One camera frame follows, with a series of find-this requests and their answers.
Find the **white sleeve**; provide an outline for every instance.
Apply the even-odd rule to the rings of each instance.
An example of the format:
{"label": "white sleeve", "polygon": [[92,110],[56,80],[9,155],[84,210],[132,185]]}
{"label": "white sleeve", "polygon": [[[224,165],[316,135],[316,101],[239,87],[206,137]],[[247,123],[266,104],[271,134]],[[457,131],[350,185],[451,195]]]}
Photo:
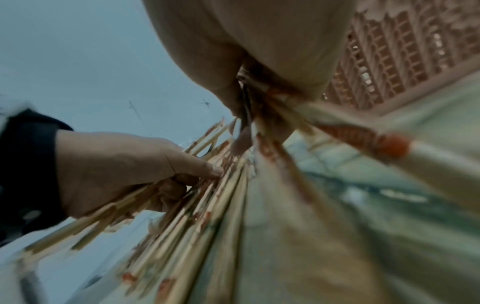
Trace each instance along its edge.
{"label": "white sleeve", "polygon": [[35,110],[35,107],[29,101],[0,94],[0,135],[4,132],[10,117],[27,109]]}

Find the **bundle of sticks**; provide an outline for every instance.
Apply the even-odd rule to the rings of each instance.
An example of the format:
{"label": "bundle of sticks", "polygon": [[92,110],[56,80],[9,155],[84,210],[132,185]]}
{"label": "bundle of sticks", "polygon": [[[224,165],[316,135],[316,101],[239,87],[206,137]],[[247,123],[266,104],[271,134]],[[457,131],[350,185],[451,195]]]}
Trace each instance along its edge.
{"label": "bundle of sticks", "polygon": [[[224,121],[187,148],[187,153],[198,155],[210,146],[202,158],[221,166],[225,174],[218,181],[201,181],[150,226],[150,233],[119,269],[129,286],[127,295],[135,293],[142,298],[158,288],[157,303],[185,303],[213,239],[220,237],[204,302],[232,302],[248,176],[256,169],[263,200],[278,232],[278,273],[293,295],[331,303],[393,301],[384,275],[355,226],[307,180],[274,138],[269,120],[272,112],[307,137],[321,130],[479,213],[475,204],[480,194],[477,161],[389,131],[388,126],[365,121],[341,107],[277,88],[246,71],[239,74],[239,80],[248,100],[255,168],[249,152],[242,157],[230,154],[231,138],[217,145],[228,128]],[[38,260],[72,236],[85,233],[71,247],[81,250],[126,215],[148,208],[156,187],[158,184],[146,185],[29,246],[24,261]],[[226,228],[219,235],[224,217]]]}

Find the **dark cuff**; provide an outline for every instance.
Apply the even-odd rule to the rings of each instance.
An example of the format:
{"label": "dark cuff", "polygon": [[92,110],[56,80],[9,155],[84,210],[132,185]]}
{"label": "dark cuff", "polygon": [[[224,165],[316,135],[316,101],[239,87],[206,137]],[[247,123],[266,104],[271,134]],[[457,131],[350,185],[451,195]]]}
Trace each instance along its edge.
{"label": "dark cuff", "polygon": [[0,138],[0,228],[6,225],[7,236],[46,229],[67,218],[57,180],[60,129],[72,130],[59,120],[27,110],[10,118]]}

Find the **skin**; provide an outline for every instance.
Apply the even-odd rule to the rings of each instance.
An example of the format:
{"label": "skin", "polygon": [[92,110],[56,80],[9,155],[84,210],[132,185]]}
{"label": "skin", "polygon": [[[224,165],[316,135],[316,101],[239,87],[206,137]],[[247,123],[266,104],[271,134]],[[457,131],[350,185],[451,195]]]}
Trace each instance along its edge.
{"label": "skin", "polygon": [[182,152],[173,142],[121,133],[59,131],[56,162],[66,213],[81,217],[131,191],[164,180],[151,207],[165,212],[199,178],[220,178],[223,170]]}
{"label": "skin", "polygon": [[[143,0],[172,59],[197,84],[243,118],[241,66],[312,99],[338,65],[356,0]],[[292,133],[272,116],[279,140]],[[252,145],[250,129],[232,146]]]}

